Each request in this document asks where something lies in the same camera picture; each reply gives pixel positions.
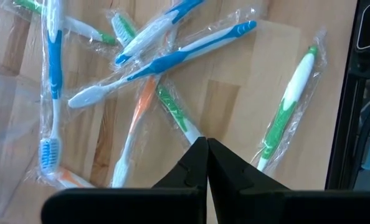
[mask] toothbrush bristles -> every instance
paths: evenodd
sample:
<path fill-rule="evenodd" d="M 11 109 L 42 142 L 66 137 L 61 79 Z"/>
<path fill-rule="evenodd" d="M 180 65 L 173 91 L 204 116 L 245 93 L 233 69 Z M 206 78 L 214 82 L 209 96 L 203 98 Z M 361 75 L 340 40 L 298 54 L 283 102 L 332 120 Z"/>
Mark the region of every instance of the toothbrush bristles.
<path fill-rule="evenodd" d="M 135 37 L 134 25 L 124 16 L 116 14 L 111 19 L 113 30 L 122 46 L 127 46 Z"/>
<path fill-rule="evenodd" d="M 41 141 L 40 168 L 45 174 L 54 172 L 59 165 L 59 148 L 58 139 L 44 139 Z"/>

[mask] blue and white toothbrush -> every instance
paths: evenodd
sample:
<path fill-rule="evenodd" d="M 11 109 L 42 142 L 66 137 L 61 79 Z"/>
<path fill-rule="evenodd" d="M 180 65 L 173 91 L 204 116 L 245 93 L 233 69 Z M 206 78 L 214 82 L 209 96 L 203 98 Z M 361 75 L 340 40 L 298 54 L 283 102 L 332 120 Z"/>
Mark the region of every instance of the blue and white toothbrush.
<path fill-rule="evenodd" d="M 47 30 L 49 52 L 49 81 L 54 111 L 52 130 L 49 138 L 40 142 L 39 163 L 41 172 L 50 175 L 59 168 L 62 140 L 59 134 L 60 97 L 63 87 L 62 39 L 64 28 L 63 0 L 48 0 Z"/>
<path fill-rule="evenodd" d="M 140 32 L 116 57 L 115 64 L 123 65 L 132 56 L 147 48 L 153 42 L 157 42 L 168 30 L 174 27 L 186 14 L 204 0 L 184 0 L 181 4 L 174 6 L 164 15 L 157 18 Z"/>
<path fill-rule="evenodd" d="M 147 77 L 153 74 L 163 73 L 170 68 L 173 68 L 180 63 L 196 58 L 206 54 L 212 50 L 218 49 L 230 42 L 241 38 L 243 35 L 249 33 L 257 25 L 255 21 L 248 21 L 242 24 L 237 24 L 233 27 L 220 30 L 214 34 L 208 35 L 200 40 L 197 40 L 181 50 L 178 50 L 169 55 L 157 58 L 148 65 L 139 69 L 137 72 L 127 75 L 118 81 L 109 85 L 98 86 L 94 85 L 77 93 L 69 100 L 71 108 L 81 108 L 84 106 L 92 105 L 103 100 L 104 97 L 111 91 L 123 86 L 126 83 L 134 80 Z"/>

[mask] blue grip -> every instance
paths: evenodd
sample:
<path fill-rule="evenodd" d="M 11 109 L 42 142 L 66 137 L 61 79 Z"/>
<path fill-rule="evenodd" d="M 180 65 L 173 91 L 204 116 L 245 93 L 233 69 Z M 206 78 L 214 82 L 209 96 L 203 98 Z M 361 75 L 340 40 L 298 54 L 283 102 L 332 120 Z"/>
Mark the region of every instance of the blue grip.
<path fill-rule="evenodd" d="M 61 30 L 58 30 L 55 42 L 52 42 L 48 36 L 49 83 L 52 99 L 54 100 L 58 100 L 62 94 L 62 36 L 63 33 Z"/>
<path fill-rule="evenodd" d="M 131 56 L 127 56 L 125 54 L 120 54 L 119 56 L 117 56 L 115 63 L 116 63 L 116 65 L 122 65 L 122 64 L 126 63 L 130 58 L 131 58 Z"/>
<path fill-rule="evenodd" d="M 241 24 L 237 24 L 225 37 L 226 38 L 242 37 L 243 35 L 253 30 L 256 26 L 257 26 L 257 22 L 255 21 L 248 21 L 248 22 L 244 22 Z"/>
<path fill-rule="evenodd" d="M 184 0 L 181 4 L 170 9 L 167 13 L 178 10 L 177 16 L 173 19 L 173 24 L 176 24 L 180 21 L 186 14 L 188 14 L 193 8 L 203 3 L 204 0 Z"/>
<path fill-rule="evenodd" d="M 147 66 L 144 70 L 139 71 L 138 73 L 128 77 L 127 81 L 136 80 L 150 74 L 163 73 L 183 62 L 187 55 L 187 52 L 177 51 L 169 55 L 157 58 L 156 60 L 151 62 L 149 66 Z"/>

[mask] black machine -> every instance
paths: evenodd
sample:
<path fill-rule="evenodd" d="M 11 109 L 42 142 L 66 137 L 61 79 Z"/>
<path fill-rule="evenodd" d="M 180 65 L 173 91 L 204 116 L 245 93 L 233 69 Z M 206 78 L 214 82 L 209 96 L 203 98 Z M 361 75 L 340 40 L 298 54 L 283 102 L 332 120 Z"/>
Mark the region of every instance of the black machine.
<path fill-rule="evenodd" d="M 150 189 L 70 189 L 42 209 L 50 223 L 370 223 L 370 192 L 353 191 L 370 139 L 370 0 L 358 1 L 325 191 L 294 191 L 215 139 L 199 138 Z"/>
<path fill-rule="evenodd" d="M 359 189 L 370 160 L 370 0 L 359 0 L 349 45 L 327 189 Z"/>
<path fill-rule="evenodd" d="M 42 222 L 206 223 L 207 178 L 218 223 L 370 223 L 370 192 L 292 191 L 206 138 L 152 188 L 64 190 Z"/>

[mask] wooden table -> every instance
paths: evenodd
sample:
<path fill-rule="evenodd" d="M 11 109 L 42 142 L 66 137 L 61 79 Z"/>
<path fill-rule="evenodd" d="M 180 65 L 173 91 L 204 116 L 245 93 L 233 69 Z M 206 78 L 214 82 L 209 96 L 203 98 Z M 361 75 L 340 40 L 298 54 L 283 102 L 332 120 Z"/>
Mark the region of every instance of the wooden table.
<path fill-rule="evenodd" d="M 68 2 L 71 16 L 111 32 L 102 9 L 119 7 L 143 25 L 161 12 L 162 7 L 168 7 L 170 0 Z M 181 27 L 180 37 L 193 34 L 249 4 L 248 0 L 207 0 Z M 187 112 L 206 136 L 217 138 L 250 161 L 294 68 L 316 31 L 325 26 L 328 66 L 289 152 L 274 174 L 291 189 L 323 189 L 355 7 L 356 0 L 271 0 L 267 20 L 260 23 L 256 32 L 175 68 L 167 75 L 167 82 L 175 86 Z M 66 44 L 68 89 L 111 73 L 109 60 L 85 45 L 76 41 Z M 27 22 L 0 9 L 0 64 L 39 82 L 41 55 L 40 19 L 33 16 L 32 22 Z M 96 186 L 108 186 L 126 139 L 140 83 L 73 116 L 64 125 L 64 167 Z M 154 99 L 134 144 L 135 162 L 128 187 L 152 186 L 183 155 L 188 145 L 173 124 Z M 34 152 L 38 129 L 35 125 L 29 137 L 31 143 L 26 141 Z M 29 169 L 35 166 L 36 156 Z M 30 176 L 17 188 L 1 223 L 39 223 L 42 203 L 54 192 L 54 188 Z M 213 211 L 210 203 L 210 223 L 215 222 Z"/>

